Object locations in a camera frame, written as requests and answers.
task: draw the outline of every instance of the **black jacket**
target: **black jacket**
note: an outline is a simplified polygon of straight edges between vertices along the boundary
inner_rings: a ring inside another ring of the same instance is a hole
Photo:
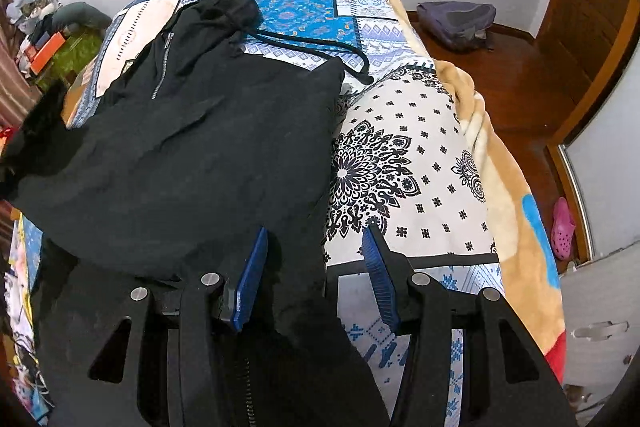
[[[121,296],[123,280],[179,283],[217,271],[229,256],[250,251],[264,226],[270,251],[254,318],[275,326],[283,353],[303,353],[319,385],[334,386],[329,395],[347,386],[347,375],[360,375],[356,393],[315,403],[324,419],[383,425],[368,368],[354,358],[322,298],[321,241],[343,63],[332,58],[306,71],[242,53],[240,28],[259,23],[253,0],[185,6],[114,81],[84,126],[66,130],[52,117],[55,108],[40,109],[8,147],[0,189],[79,259],[70,276],[40,274],[40,287],[55,288],[35,311],[42,368],[63,373],[47,377],[59,389],[60,378],[72,380],[63,368],[73,368],[69,357],[108,316],[105,303]],[[56,399],[55,386],[50,391]],[[273,403],[264,392],[264,402]],[[321,395],[307,396],[309,403]],[[308,425],[324,425],[322,418]]]

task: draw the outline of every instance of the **purple bag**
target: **purple bag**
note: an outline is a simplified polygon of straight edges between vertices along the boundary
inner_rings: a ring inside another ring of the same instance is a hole
[[[423,2],[417,12],[420,26],[453,51],[483,47],[495,19],[494,5],[473,2]]]

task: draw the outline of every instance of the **silver zipper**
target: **silver zipper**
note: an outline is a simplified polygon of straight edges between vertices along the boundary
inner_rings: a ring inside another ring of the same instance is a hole
[[[160,75],[160,82],[158,82],[156,89],[154,89],[154,93],[151,95],[151,100],[156,99],[156,96],[158,95],[158,91],[160,90],[160,86],[162,86],[162,83],[164,82],[164,76],[166,75],[166,60],[169,55],[169,47],[171,46],[171,39],[173,38],[174,38],[173,33],[169,33],[166,36],[166,42],[164,43],[164,57],[162,57],[162,74]]]
[[[255,421],[254,395],[251,393],[251,371],[249,368],[249,360],[244,359],[244,363],[244,403],[246,405],[246,418],[249,422],[249,427],[255,427],[257,423]]]

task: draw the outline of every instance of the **pink clog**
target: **pink clog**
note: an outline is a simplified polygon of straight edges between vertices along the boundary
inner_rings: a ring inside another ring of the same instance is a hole
[[[554,205],[554,226],[551,229],[551,248],[558,259],[563,261],[571,255],[571,241],[574,238],[575,221],[569,205],[559,198]]]

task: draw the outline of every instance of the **metal screw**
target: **metal screw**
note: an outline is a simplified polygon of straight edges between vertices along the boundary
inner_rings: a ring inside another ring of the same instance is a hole
[[[482,296],[488,301],[497,301],[500,298],[500,292],[495,288],[485,288],[482,290]]]
[[[427,286],[431,282],[431,278],[422,272],[416,272],[411,276],[411,280],[414,284],[418,286]]]
[[[131,298],[134,301],[142,301],[142,299],[144,299],[147,295],[149,295],[149,291],[146,288],[143,288],[142,286],[135,288],[131,292]]]
[[[220,275],[215,272],[209,272],[201,277],[200,282],[202,282],[202,284],[204,284],[205,286],[211,286],[217,283],[219,280]]]

